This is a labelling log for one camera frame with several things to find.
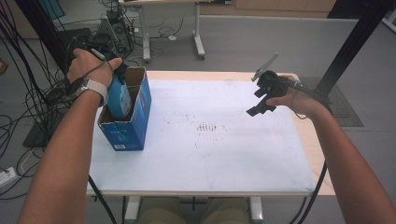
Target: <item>white watch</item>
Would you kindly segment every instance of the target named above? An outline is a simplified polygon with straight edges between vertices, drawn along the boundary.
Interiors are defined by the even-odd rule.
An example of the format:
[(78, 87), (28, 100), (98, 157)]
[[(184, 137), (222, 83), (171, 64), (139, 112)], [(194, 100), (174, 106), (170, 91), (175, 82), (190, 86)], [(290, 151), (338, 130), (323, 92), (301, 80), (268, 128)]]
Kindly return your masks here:
[(67, 95), (71, 101), (76, 100), (84, 91), (92, 90), (102, 95), (102, 101), (99, 106), (107, 104), (107, 87), (97, 81), (86, 77), (80, 77), (76, 79), (70, 86)]

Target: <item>khaki pants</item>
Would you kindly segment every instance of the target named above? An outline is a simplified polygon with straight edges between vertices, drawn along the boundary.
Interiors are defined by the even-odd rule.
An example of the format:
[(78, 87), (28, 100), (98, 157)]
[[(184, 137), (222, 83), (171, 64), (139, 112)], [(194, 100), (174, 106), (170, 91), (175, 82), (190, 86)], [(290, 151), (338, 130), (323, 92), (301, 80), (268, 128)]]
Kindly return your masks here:
[[(186, 224), (179, 198), (143, 198), (138, 224)], [(202, 224), (248, 224), (245, 198), (209, 199)]]

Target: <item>forearm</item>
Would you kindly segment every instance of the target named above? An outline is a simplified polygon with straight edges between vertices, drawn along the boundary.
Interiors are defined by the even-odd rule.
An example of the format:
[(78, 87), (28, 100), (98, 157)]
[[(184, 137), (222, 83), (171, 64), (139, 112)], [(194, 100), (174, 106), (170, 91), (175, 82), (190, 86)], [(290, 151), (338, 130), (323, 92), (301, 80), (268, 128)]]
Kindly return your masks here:
[(100, 101), (98, 93), (86, 91), (65, 115), (37, 168), (20, 223), (83, 222), (93, 124)]
[(309, 117), (346, 222), (394, 223), (396, 212), (388, 194), (330, 112), (318, 107)]

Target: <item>white power adapter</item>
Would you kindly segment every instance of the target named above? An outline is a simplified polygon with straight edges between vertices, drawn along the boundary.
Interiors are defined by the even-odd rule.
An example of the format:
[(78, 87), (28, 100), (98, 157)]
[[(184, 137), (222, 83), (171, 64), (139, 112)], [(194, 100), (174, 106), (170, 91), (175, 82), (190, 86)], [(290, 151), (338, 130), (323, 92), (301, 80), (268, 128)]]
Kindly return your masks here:
[(15, 179), (18, 179), (18, 177), (15, 174), (14, 168), (9, 167), (7, 171), (3, 171), (2, 173), (0, 173), (0, 188), (12, 182)]

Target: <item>open box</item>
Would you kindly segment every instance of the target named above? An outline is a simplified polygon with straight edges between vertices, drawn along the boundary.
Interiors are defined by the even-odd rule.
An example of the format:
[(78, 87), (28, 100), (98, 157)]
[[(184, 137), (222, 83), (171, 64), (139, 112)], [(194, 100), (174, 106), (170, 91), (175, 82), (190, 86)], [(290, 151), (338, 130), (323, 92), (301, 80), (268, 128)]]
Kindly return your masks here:
[(114, 120), (105, 106), (99, 116), (98, 125), (114, 150), (143, 150), (151, 106), (146, 69), (129, 67), (125, 79), (133, 103), (133, 112), (127, 120)]

